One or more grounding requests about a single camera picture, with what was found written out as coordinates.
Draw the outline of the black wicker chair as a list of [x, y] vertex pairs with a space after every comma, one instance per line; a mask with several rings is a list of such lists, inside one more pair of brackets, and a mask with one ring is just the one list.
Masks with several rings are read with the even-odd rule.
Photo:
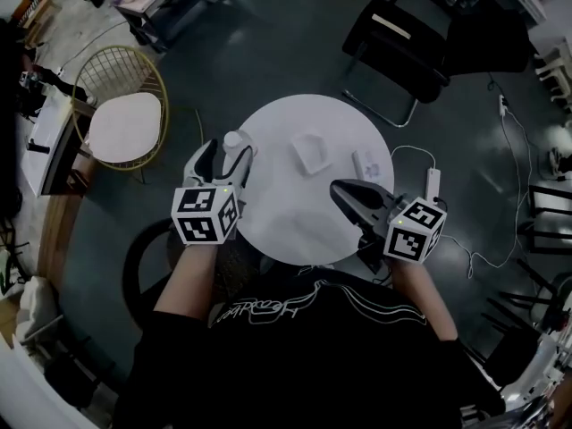
[[[168, 273], [162, 277], [156, 277], [148, 287], [144, 288], [141, 286], [141, 274], [144, 269], [143, 257], [147, 248], [162, 235], [166, 236], [164, 256], [169, 265]], [[122, 296], [138, 328], [145, 326], [182, 251], [181, 239], [170, 218], [151, 223], [130, 244], [122, 269]], [[210, 307], [228, 302], [248, 282], [259, 275], [261, 261], [262, 254], [255, 250], [241, 234], [237, 234], [234, 240], [224, 243], [217, 253]]]

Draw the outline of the white plastic bottle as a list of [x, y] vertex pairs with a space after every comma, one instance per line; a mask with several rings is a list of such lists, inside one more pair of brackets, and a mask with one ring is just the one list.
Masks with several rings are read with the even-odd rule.
[[257, 154], [257, 146], [254, 140], [243, 130], [234, 130], [228, 132], [223, 139], [223, 151], [225, 158], [223, 162], [223, 175], [225, 175], [233, 165], [239, 153], [246, 146], [251, 146], [254, 158]]

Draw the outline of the white tissue packet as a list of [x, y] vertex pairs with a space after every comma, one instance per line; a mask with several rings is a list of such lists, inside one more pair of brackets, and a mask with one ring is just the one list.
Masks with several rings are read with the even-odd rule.
[[379, 158], [369, 149], [358, 149], [352, 153], [352, 162], [360, 181], [381, 185], [383, 170]]

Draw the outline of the black slatted chair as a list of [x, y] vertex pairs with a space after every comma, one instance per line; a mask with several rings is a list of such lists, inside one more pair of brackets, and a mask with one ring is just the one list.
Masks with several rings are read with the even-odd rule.
[[572, 325], [572, 307], [565, 307], [566, 300], [572, 295], [572, 272], [560, 273], [549, 282], [525, 261], [518, 259], [517, 263], [539, 286], [538, 291], [534, 296], [501, 291], [499, 296], [501, 301], [525, 310], [529, 319], [519, 317], [495, 299], [487, 301], [510, 323], [505, 324], [491, 315], [483, 315], [502, 334], [502, 338], [489, 357], [481, 358], [479, 363], [501, 388], [515, 383], [525, 372], [539, 349], [544, 333], [560, 333]]

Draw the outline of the white cloth bag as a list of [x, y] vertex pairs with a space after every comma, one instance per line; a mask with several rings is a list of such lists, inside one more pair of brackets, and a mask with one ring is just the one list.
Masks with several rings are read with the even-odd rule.
[[58, 309], [50, 282], [42, 277], [32, 276], [24, 284], [20, 308], [16, 316], [15, 338], [23, 343], [37, 332], [43, 333], [54, 327]]

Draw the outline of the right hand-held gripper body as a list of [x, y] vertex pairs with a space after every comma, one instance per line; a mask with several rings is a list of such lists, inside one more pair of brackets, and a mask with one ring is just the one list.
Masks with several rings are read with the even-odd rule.
[[445, 210], [421, 197], [400, 196], [364, 229], [357, 257], [371, 272], [378, 272], [386, 257], [422, 264], [437, 245], [446, 218]]

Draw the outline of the small white box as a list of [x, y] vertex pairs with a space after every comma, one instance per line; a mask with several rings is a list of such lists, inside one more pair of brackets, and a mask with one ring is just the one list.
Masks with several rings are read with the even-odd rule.
[[307, 176], [318, 174], [332, 164], [327, 142], [319, 133], [300, 133], [291, 139], [291, 146]]

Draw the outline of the white vanity with mirror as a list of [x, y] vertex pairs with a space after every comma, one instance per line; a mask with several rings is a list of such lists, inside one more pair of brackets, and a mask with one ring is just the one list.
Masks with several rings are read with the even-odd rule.
[[535, 74], [549, 89], [551, 101], [572, 114], [572, 41], [567, 39], [545, 54], [534, 55]]

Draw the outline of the round white table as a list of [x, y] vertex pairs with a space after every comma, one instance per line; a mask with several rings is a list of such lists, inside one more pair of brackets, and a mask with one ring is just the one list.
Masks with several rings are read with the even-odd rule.
[[[241, 125], [257, 146], [245, 202], [238, 221], [240, 234], [264, 255], [289, 265], [329, 265], [358, 250], [361, 230], [330, 198], [330, 184], [356, 176], [352, 153], [369, 149], [379, 158], [382, 186], [394, 189], [390, 150], [382, 134], [357, 108], [322, 95], [277, 99]], [[315, 132], [328, 145], [332, 164], [305, 175], [291, 139]]]

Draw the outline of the person's left forearm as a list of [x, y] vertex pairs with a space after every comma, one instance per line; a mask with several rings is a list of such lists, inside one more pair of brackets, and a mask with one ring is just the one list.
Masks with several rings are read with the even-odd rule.
[[206, 321], [215, 280], [216, 245], [192, 245], [182, 252], [154, 310]]

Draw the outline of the long white power strip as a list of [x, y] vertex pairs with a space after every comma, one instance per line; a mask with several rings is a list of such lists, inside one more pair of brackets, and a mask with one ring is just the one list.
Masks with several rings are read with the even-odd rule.
[[436, 168], [429, 168], [426, 176], [425, 199], [434, 205], [438, 203], [437, 198], [440, 194], [440, 184], [441, 171]]

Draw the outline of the person's black shirt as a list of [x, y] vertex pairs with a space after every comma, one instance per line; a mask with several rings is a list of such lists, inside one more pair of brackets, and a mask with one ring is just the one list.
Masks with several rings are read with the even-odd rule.
[[148, 317], [114, 429], [461, 429], [505, 411], [457, 341], [346, 273], [260, 277], [215, 320]]

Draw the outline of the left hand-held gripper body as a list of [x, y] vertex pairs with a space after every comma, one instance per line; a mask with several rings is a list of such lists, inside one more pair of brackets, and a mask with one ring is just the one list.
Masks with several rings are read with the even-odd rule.
[[171, 218], [184, 245], [220, 245], [240, 219], [240, 195], [246, 182], [205, 182], [187, 177], [174, 191]]

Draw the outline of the person's right forearm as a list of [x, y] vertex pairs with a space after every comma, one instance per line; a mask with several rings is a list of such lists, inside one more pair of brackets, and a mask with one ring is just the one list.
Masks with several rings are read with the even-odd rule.
[[398, 259], [386, 263], [391, 269], [392, 287], [419, 308], [441, 341], [456, 341], [458, 330], [453, 317], [427, 269]]

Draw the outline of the white low cabinet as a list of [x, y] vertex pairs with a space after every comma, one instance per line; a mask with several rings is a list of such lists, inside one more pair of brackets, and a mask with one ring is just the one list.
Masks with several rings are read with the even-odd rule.
[[82, 149], [76, 124], [88, 125], [95, 108], [56, 90], [48, 96], [25, 139], [21, 169], [36, 197], [82, 195], [87, 182], [75, 166]]

